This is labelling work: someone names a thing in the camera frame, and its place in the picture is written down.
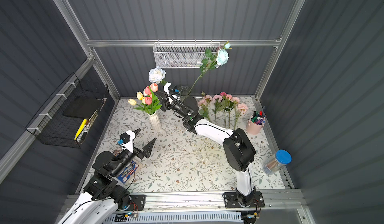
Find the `single pink tulip stem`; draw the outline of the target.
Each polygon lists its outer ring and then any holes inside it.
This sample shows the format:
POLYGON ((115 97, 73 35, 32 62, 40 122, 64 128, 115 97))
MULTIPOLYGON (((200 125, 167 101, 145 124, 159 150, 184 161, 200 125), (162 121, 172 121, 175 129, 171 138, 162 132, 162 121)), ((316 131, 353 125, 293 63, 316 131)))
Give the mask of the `single pink tulip stem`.
POLYGON ((157 92, 159 90, 159 86, 157 83, 152 83, 150 85, 150 97, 152 98, 153 97, 153 93, 157 92))

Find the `pink peony stem with bud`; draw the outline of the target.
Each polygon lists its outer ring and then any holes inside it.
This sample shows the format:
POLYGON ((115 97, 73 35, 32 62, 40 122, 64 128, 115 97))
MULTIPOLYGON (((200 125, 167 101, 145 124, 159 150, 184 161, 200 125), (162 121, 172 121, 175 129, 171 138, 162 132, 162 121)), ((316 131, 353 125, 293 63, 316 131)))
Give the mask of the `pink peony stem with bud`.
POLYGON ((211 122, 210 119, 210 103, 213 101, 213 97, 209 94, 206 94, 204 91, 201 93, 202 98, 198 101, 198 106, 200 107, 200 115, 211 122))

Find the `pink carnation stem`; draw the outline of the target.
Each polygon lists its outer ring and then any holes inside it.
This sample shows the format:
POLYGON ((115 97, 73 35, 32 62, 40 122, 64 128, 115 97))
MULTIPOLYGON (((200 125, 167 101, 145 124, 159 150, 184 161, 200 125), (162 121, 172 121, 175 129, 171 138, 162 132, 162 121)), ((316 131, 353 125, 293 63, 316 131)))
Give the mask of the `pink carnation stem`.
POLYGON ((214 115, 215 115, 215 123, 217 122, 217 113, 222 109, 222 100, 223 97, 220 94, 217 94, 213 97, 213 104, 214 104, 214 115))

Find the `hot pink rose stem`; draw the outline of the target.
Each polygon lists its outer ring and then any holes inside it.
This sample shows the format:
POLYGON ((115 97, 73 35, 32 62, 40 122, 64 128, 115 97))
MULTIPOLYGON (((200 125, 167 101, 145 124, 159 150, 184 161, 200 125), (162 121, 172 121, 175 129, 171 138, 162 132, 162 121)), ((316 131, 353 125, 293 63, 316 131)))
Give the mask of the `hot pink rose stem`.
POLYGON ((226 128, 226 112, 227 112, 227 108, 229 106, 230 100, 229 100, 228 94, 226 92, 221 92, 220 95, 222 97, 221 108, 223 111, 224 127, 226 128))

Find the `large pink rose stem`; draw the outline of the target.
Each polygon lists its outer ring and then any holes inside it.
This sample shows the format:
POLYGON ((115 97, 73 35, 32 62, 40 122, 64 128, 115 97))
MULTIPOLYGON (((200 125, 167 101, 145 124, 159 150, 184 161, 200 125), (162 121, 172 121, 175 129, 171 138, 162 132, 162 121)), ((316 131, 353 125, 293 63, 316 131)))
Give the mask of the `large pink rose stem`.
POLYGON ((240 103, 240 99, 238 97, 234 97, 231 94, 226 94, 225 98, 225 111, 228 113, 228 128, 231 128, 231 112, 232 110, 240 103))

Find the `pale pink rose stem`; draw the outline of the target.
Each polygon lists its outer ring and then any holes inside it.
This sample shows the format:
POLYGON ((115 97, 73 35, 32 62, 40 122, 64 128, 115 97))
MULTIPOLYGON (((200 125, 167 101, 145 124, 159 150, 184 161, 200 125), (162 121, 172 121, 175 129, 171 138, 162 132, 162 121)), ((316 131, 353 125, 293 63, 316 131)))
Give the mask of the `pale pink rose stem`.
POLYGON ((234 130, 237 128, 237 124, 239 121, 239 118, 242 114, 245 114, 248 110, 248 106, 245 103, 237 104, 235 107, 235 122, 234 122, 234 130))

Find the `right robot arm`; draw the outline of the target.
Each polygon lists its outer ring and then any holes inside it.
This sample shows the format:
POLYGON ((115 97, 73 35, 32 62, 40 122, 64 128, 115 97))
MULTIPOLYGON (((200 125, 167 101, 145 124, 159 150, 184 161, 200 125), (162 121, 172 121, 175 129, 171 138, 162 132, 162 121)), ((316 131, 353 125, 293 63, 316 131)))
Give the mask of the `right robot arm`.
POLYGON ((211 123, 199 114, 198 102, 195 97, 180 100, 177 86, 162 81, 155 92, 161 109, 165 112, 173 110, 182 119, 185 129, 196 135, 209 138, 223 147, 227 162, 236 171, 236 195, 240 206, 248 207, 255 199, 256 187, 252 184, 251 165, 256 150, 243 129, 230 130, 211 123))

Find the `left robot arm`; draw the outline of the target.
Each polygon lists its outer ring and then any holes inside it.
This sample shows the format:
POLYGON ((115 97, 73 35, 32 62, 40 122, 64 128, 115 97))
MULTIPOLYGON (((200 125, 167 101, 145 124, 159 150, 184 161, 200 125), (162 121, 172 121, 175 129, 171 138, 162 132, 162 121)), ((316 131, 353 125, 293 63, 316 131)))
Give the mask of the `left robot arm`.
POLYGON ((129 190, 118 184, 117 176, 125 168, 133 166, 135 157, 149 158, 156 139, 151 140, 142 149, 134 146, 134 139, 140 129, 127 131, 120 135, 122 151, 114 155, 110 151, 101 152, 92 167, 94 175, 83 188, 83 192, 59 224, 101 224, 116 211, 122 211, 132 217, 144 208, 145 196, 131 197, 129 190))

